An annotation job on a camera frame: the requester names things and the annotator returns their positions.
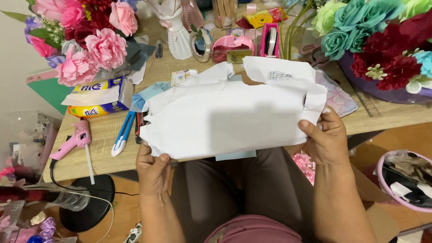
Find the green board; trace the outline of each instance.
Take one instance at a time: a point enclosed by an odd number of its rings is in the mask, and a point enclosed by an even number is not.
[[[58,78],[50,78],[28,83],[27,85],[52,105],[61,114],[65,114],[67,106],[61,105],[72,87],[59,84]]]

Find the desk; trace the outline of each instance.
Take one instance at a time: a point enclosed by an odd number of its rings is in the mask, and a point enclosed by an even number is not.
[[[256,2],[261,10],[265,9],[261,2]],[[239,16],[242,16],[245,11],[246,5],[242,4],[238,11]],[[140,21],[140,24],[141,29],[138,34],[147,34],[150,38],[150,44],[154,45],[156,41],[160,39],[160,33],[163,30],[158,19],[144,19]],[[301,40],[296,40],[294,48],[298,49],[301,42]],[[172,72],[187,69],[197,69],[198,72],[202,72],[211,66],[213,66],[211,61],[207,63],[199,63],[194,57],[187,60],[176,60],[171,56],[168,44],[164,44],[162,58],[157,59],[153,54],[148,59],[144,81],[135,87],[135,92],[143,90],[147,86],[154,84],[156,81],[171,80]],[[244,69],[242,69],[240,64],[234,64],[234,71],[236,73],[243,70]],[[339,80],[343,90],[349,93],[353,99],[359,103],[359,109],[357,111],[342,119],[345,123],[348,135],[432,122],[432,109],[428,106],[401,105],[378,99],[374,99],[374,104],[382,116],[370,118],[357,98],[353,88],[348,83],[345,75],[338,68],[338,63],[333,61],[326,66],[324,70],[332,79]],[[139,145],[135,143],[133,129],[129,135],[128,142],[123,152],[121,152],[117,157],[111,156],[112,146],[126,115],[127,112],[120,112],[89,119],[90,133],[92,137],[92,143],[89,146],[89,150],[95,175],[112,174],[135,169],[135,158],[137,156]],[[66,113],[58,132],[57,139],[54,143],[53,151],[60,147],[68,135],[73,134],[74,127],[70,126],[70,124],[76,123],[78,120],[78,118]],[[54,177],[57,181],[86,176],[89,176],[86,152],[84,149],[77,147],[69,152],[63,159],[59,160],[54,169]],[[43,177],[45,182],[51,182],[49,166],[45,167]]]

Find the cable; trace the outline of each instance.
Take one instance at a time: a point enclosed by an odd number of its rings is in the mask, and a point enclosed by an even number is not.
[[[59,191],[59,192],[65,192],[64,190],[60,190],[60,189],[51,189],[51,188],[24,188],[24,189],[25,189],[25,190],[47,190],[47,191]],[[95,197],[95,196],[85,195],[85,194],[78,193],[78,192],[67,192],[67,193],[78,194],[78,195],[82,195],[82,196],[86,196],[86,197],[91,197],[91,198],[95,198],[95,199],[101,199],[101,200],[103,200],[103,201],[109,203],[109,205],[111,206],[111,210],[112,210],[111,225],[109,226],[107,233],[105,233],[105,235],[104,235],[100,240],[96,241],[95,243],[99,243],[99,242],[101,242],[101,240],[103,240],[103,239],[108,235],[108,233],[109,233],[109,231],[111,230],[112,225],[113,225],[113,223],[114,223],[114,207],[112,206],[112,203],[111,203],[110,201],[104,199],[104,198],[98,198],[98,197]]]
[[[68,189],[68,190],[71,190],[71,191],[77,191],[77,192],[79,192],[79,191],[100,191],[100,192],[111,192],[111,193],[117,193],[117,194],[125,194],[125,195],[129,195],[129,196],[136,196],[136,195],[139,195],[139,193],[138,193],[138,194],[129,194],[129,193],[125,193],[125,192],[113,192],[113,191],[108,191],[108,190],[103,190],[103,189],[72,189],[72,188],[68,188],[68,187],[62,186],[62,185],[58,184],[58,183],[54,180],[54,166],[55,166],[55,163],[56,163],[57,161],[58,161],[58,160],[51,159],[51,163],[50,163],[50,177],[51,177],[51,181],[52,181],[55,185],[57,185],[57,186],[59,186],[59,187],[61,187],[61,188]]]

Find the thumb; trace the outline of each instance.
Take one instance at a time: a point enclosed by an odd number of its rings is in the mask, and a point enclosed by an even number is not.
[[[165,166],[169,164],[169,159],[169,155],[167,155],[166,153],[161,154],[159,157],[157,157],[155,163],[150,167],[151,173],[159,176],[164,170]]]
[[[300,120],[299,128],[317,143],[324,143],[325,133],[308,120]]]

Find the brown pants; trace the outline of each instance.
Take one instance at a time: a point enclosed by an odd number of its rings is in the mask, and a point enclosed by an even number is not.
[[[177,166],[171,200],[186,242],[204,242],[239,214],[269,217],[299,233],[303,242],[316,242],[313,187],[287,151],[283,147],[257,150],[256,157],[242,160],[244,200],[234,181],[212,163],[193,160]]]

